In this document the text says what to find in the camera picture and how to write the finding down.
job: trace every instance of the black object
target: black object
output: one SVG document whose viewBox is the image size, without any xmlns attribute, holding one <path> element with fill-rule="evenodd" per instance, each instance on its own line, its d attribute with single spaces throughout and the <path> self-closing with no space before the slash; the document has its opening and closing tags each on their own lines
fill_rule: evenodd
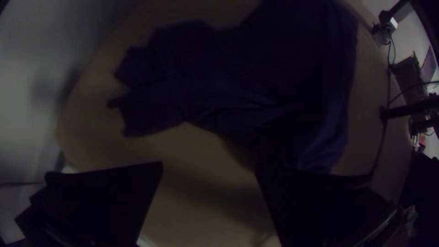
<svg viewBox="0 0 439 247">
<path fill-rule="evenodd" d="M 436 107 L 439 107 L 439 96 L 431 96 L 427 100 L 418 101 L 411 105 L 400 106 L 388 110 L 382 109 L 380 116 L 381 120 L 388 120 L 391 118 L 399 118 L 419 112 L 425 112 Z"/>
<path fill-rule="evenodd" d="M 9 0 L 0 0 L 0 15 L 3 12 L 3 10 L 6 7 L 6 4 L 8 4 Z"/>
<path fill-rule="evenodd" d="M 162 176 L 160 162 L 80 174 L 49 172 L 16 218 L 37 247 L 133 247 Z"/>
<path fill-rule="evenodd" d="M 435 247 L 439 243 L 439 160 L 425 154 L 414 153 L 410 173 L 406 179 L 399 203 L 404 207 L 416 206 L 419 217 L 415 227 L 419 228 L 413 246 Z"/>
<path fill-rule="evenodd" d="M 398 16 L 402 13 L 402 9 L 410 3 L 410 0 L 400 0 L 389 11 L 382 11 L 378 16 L 381 23 L 388 23 L 392 18 L 395 18 L 396 22 L 401 22 L 406 16 Z"/>
<path fill-rule="evenodd" d="M 412 0 L 410 3 L 424 26 L 437 60 L 439 59 L 439 1 Z"/>
<path fill-rule="evenodd" d="M 256 177 L 283 247 L 373 246 L 394 232 L 387 225 L 397 208 L 368 188 L 371 176 L 259 165 Z"/>
</svg>

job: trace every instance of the purple towel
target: purple towel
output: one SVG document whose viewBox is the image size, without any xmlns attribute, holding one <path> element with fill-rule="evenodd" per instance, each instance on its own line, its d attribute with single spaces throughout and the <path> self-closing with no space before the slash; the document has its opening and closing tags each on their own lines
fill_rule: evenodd
<svg viewBox="0 0 439 247">
<path fill-rule="evenodd" d="M 268 1 L 240 26 L 190 21 L 131 48 L 110 100 L 126 136 L 187 121 L 266 163 L 326 173 L 347 142 L 357 22 L 332 0 Z"/>
</svg>

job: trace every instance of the tan surface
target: tan surface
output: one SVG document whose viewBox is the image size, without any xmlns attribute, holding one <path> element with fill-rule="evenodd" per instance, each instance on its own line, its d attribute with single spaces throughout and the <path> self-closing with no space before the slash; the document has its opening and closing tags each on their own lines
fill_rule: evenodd
<svg viewBox="0 0 439 247">
<path fill-rule="evenodd" d="M 163 161 L 164 177 L 142 230 L 159 247 L 279 246 L 277 237 L 270 236 L 275 231 L 256 179 L 246 168 L 252 158 L 234 156 L 240 148 L 189 124 L 143 138 L 124 138 L 118 110 L 106 108 L 108 99 L 125 90 L 112 74 L 126 49 L 143 43 L 154 27 L 196 17 L 225 26 L 238 23 L 255 6 L 252 0 L 142 1 L 96 52 L 60 117 L 59 144 L 80 171 Z M 370 169 L 382 131 L 378 107 L 385 102 L 386 87 L 381 54 L 360 28 L 349 144 L 334 173 L 361 174 Z M 411 147 L 405 128 L 405 121 L 391 122 L 381 164 L 393 165 L 382 165 L 374 184 L 388 198 L 398 195 L 399 188 L 394 187 L 408 162 Z"/>
</svg>

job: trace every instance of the dark purple cloth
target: dark purple cloth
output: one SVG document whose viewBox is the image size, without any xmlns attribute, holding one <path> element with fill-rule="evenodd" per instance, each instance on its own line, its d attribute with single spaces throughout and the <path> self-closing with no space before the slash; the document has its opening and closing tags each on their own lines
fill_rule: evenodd
<svg viewBox="0 0 439 247">
<path fill-rule="evenodd" d="M 332 0 L 267 1 L 240 26 L 158 29 L 130 48 L 111 100 L 126 136 L 190 122 L 266 163 L 329 172 L 347 141 L 357 22 Z"/>
</svg>

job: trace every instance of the fabric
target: fabric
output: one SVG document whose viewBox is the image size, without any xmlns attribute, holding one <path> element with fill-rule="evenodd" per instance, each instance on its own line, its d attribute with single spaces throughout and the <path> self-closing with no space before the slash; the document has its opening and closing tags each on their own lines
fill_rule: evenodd
<svg viewBox="0 0 439 247">
<path fill-rule="evenodd" d="M 266 163 L 329 172 L 347 141 L 357 22 L 333 1 L 268 1 L 239 27 L 156 30 L 115 76 L 126 136 L 190 122 Z"/>
</svg>

